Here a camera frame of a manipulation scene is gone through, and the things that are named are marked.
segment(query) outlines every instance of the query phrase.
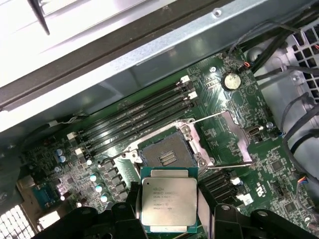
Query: capacitor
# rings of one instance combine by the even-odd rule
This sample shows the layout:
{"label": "capacitor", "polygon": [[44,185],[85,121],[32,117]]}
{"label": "capacitor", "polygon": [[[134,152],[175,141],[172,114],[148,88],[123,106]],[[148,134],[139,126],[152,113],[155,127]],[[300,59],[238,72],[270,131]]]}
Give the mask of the capacitor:
{"label": "capacitor", "polygon": [[93,173],[93,174],[91,174],[91,176],[90,176],[90,181],[91,181],[91,182],[95,182],[95,181],[97,180],[98,176],[99,176],[98,173]]}
{"label": "capacitor", "polygon": [[91,159],[86,160],[86,164],[87,164],[88,166],[90,166],[92,163],[93,163],[93,162],[92,162]]}
{"label": "capacitor", "polygon": [[101,202],[106,203],[108,201],[108,195],[106,193],[103,193],[101,196]]}
{"label": "capacitor", "polygon": [[241,85],[240,76],[234,73],[229,73],[222,78],[221,85],[227,91],[237,90]]}
{"label": "capacitor", "polygon": [[63,150],[58,148],[56,151],[55,151],[56,155],[58,156],[61,156],[63,154]]}
{"label": "capacitor", "polygon": [[66,161],[66,157],[65,157],[64,155],[61,155],[61,156],[59,157],[59,161],[60,161],[61,163],[64,163],[64,162]]}
{"label": "capacitor", "polygon": [[95,191],[97,191],[98,193],[102,192],[104,188],[104,185],[102,183],[99,183],[96,187],[95,187]]}
{"label": "capacitor", "polygon": [[64,193],[60,199],[61,201],[65,201],[66,199],[68,199],[71,196],[71,193],[69,191],[67,191],[66,193]]}
{"label": "capacitor", "polygon": [[82,198],[79,202],[76,203],[76,207],[80,208],[87,202],[86,198]]}

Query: motherboard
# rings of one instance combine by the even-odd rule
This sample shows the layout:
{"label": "motherboard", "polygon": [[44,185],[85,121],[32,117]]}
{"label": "motherboard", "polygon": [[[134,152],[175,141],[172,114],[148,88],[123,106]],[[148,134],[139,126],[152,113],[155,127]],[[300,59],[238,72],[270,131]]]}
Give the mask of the motherboard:
{"label": "motherboard", "polygon": [[[102,212],[126,199],[143,166],[198,167],[218,202],[245,215],[269,209],[308,230],[282,133],[243,61],[239,51],[208,57],[30,147],[25,161],[43,210],[67,201]],[[200,224],[196,234],[149,237],[206,238]]]}

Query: black ram slot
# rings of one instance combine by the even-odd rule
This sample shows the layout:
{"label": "black ram slot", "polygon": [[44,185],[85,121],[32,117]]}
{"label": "black ram slot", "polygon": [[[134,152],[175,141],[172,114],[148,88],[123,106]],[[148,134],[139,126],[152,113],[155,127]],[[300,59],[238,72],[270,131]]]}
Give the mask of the black ram slot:
{"label": "black ram slot", "polygon": [[216,187],[216,183],[219,183],[219,182],[227,182],[227,179],[223,176],[221,176],[219,178],[214,178],[213,180],[210,180],[209,182],[205,183],[205,186],[207,188]]}
{"label": "black ram slot", "polygon": [[145,102],[147,103],[148,100],[153,100],[156,99],[157,97],[161,96],[162,94],[167,93],[168,91],[171,91],[173,89],[177,88],[176,83],[171,84],[163,89],[161,89],[160,91],[155,92],[154,94],[147,96],[145,98],[143,98],[142,100],[139,100],[137,102],[132,103],[131,105],[129,105],[128,108],[123,109],[121,111],[118,111],[110,116],[107,116],[103,119],[100,119],[98,121],[96,121],[95,123],[91,124],[90,126],[84,128],[82,131],[80,131],[80,133],[84,132],[84,131],[89,131],[94,129],[95,127],[98,127],[104,123],[106,123],[107,121],[111,120],[112,118],[117,118],[118,116],[122,115],[123,113],[125,113],[126,111],[131,111],[134,108],[138,107],[139,105],[145,104]]}
{"label": "black ram slot", "polygon": [[[184,102],[184,100],[183,100],[183,99],[180,99],[180,100],[177,101],[175,104],[182,103],[182,102]],[[166,108],[165,110],[168,111],[169,109],[175,108],[175,104],[172,104],[172,106],[171,106],[170,108]],[[103,142],[106,141],[106,140],[109,140],[109,139],[114,138],[115,136],[117,136],[117,135],[119,135],[119,134],[121,134],[121,133],[124,133],[124,132],[126,132],[126,131],[129,131],[129,129],[133,128],[135,125],[142,124],[142,123],[145,122],[145,121],[153,121],[153,120],[156,120],[156,118],[159,117],[159,116],[162,115],[162,114],[163,114],[163,111],[154,112],[154,113],[150,114],[149,116],[147,116],[146,119],[140,119],[140,120],[138,120],[138,121],[136,121],[136,122],[133,122],[133,123],[130,124],[130,125],[125,126],[124,128],[119,128],[119,129],[117,129],[117,130],[111,132],[110,134],[108,134],[108,135],[106,135],[106,136],[104,136],[104,137],[102,137],[102,138],[100,138],[100,139],[98,139],[98,140],[96,140],[96,141],[94,141],[94,142],[88,144],[88,145],[87,145],[87,148],[90,149],[90,148],[92,148],[92,147],[95,147],[95,146],[97,146],[97,145],[103,143]]]}
{"label": "black ram slot", "polygon": [[207,178],[204,178],[204,179],[202,180],[202,182],[203,182],[204,184],[207,184],[207,183],[210,183],[211,180],[214,180],[215,178],[219,178],[219,177],[225,177],[224,174],[223,174],[221,171],[216,172],[216,173],[210,175],[210,176],[207,177]]}
{"label": "black ram slot", "polygon": [[[180,112],[182,112],[182,111],[185,111],[185,110],[188,109],[189,107],[190,107],[190,106],[186,105],[185,107],[177,108],[176,112],[174,112],[174,113],[172,113],[172,114],[170,114],[170,115],[165,116],[165,118],[167,119],[167,118],[173,117],[173,116],[175,116],[176,114],[178,114],[178,113],[180,113]],[[100,154],[100,153],[103,153],[104,151],[106,151],[106,150],[108,150],[109,148],[115,146],[116,144],[121,143],[122,141],[126,140],[127,138],[133,137],[134,135],[136,135],[136,134],[138,134],[138,133],[141,133],[143,130],[149,129],[149,128],[153,127],[155,124],[160,123],[160,122],[162,122],[162,119],[159,119],[159,120],[153,122],[152,125],[146,125],[146,127],[142,128],[142,129],[139,129],[139,130],[136,131],[136,132],[132,132],[132,133],[129,134],[129,135],[126,135],[125,138],[116,139],[116,140],[112,141],[111,143],[102,146],[102,147],[99,148],[97,151],[92,152],[91,155],[94,157],[95,155],[98,155],[98,154]]]}
{"label": "black ram slot", "polygon": [[229,187],[224,187],[219,189],[218,191],[215,191],[212,193],[212,195],[214,196],[214,198],[218,201],[219,198],[221,198],[224,194],[231,192],[232,189]]}
{"label": "black ram slot", "polygon": [[169,101],[172,101],[174,99],[174,97],[177,97],[178,95],[180,95],[180,93],[176,92],[175,94],[169,95],[165,99],[162,99],[160,102],[155,102],[155,103],[143,108],[141,111],[137,111],[134,114],[127,115],[126,118],[120,119],[118,121],[115,121],[113,123],[110,123],[110,124],[106,125],[105,126],[106,129],[102,128],[102,129],[97,130],[97,131],[95,131],[93,133],[87,134],[87,135],[85,135],[85,136],[80,138],[80,142],[86,142],[86,141],[88,141],[90,139],[93,139],[93,138],[99,136],[100,134],[104,133],[105,131],[108,131],[108,129],[111,128],[111,127],[116,127],[117,125],[122,125],[125,122],[128,122],[128,121],[132,120],[134,117],[137,117],[139,115],[147,113],[149,110],[153,110],[153,109],[156,109],[158,107],[161,107],[164,104],[167,104]]}
{"label": "black ram slot", "polygon": [[227,184],[227,182],[221,181],[221,182],[218,182],[216,185],[213,185],[213,186],[207,187],[207,188],[211,193],[214,193],[214,192],[216,192],[224,187],[228,187],[228,184]]}

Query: chip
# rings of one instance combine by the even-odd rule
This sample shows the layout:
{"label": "chip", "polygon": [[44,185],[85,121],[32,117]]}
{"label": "chip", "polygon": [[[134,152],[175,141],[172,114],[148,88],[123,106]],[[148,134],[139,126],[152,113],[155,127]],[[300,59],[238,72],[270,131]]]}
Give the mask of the chip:
{"label": "chip", "polygon": [[87,191],[88,193],[93,193],[93,192],[94,192],[94,188],[88,187],[88,188],[86,189],[86,191]]}
{"label": "chip", "polygon": [[271,167],[273,168],[273,170],[275,172],[277,172],[277,171],[281,170],[284,166],[280,160],[277,160],[271,164]]}
{"label": "chip", "polygon": [[72,184],[72,183],[74,183],[74,180],[73,180],[73,178],[69,178],[69,179],[67,180],[67,182],[68,182],[68,184]]}
{"label": "chip", "polygon": [[294,204],[294,202],[291,202],[291,203],[288,203],[287,205],[285,205],[285,209],[286,209],[287,213],[291,213],[291,212],[295,211],[297,208],[296,208],[296,205]]}
{"label": "chip", "polygon": [[146,146],[140,151],[141,158],[150,167],[194,167],[196,162],[181,132]]}

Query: screw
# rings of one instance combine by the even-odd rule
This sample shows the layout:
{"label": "screw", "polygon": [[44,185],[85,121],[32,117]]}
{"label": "screw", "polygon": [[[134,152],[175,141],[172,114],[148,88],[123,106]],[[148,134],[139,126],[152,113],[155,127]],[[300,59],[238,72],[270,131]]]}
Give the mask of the screw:
{"label": "screw", "polygon": [[213,15],[214,15],[214,17],[220,17],[221,14],[222,14],[221,9],[216,8],[216,9],[213,10]]}
{"label": "screw", "polygon": [[267,214],[266,212],[264,212],[264,211],[259,211],[258,214],[259,214],[260,216],[262,216],[262,217],[268,216],[268,214]]}
{"label": "screw", "polygon": [[225,210],[225,211],[228,211],[228,210],[230,210],[230,207],[228,205],[222,205],[221,209]]}
{"label": "screw", "polygon": [[266,127],[267,127],[268,129],[271,129],[271,128],[274,127],[274,123],[272,123],[272,122],[267,122],[267,123],[266,123]]}
{"label": "screw", "polygon": [[214,67],[214,66],[212,66],[211,68],[209,68],[209,72],[210,73],[214,73],[214,72],[216,72],[216,67]]}

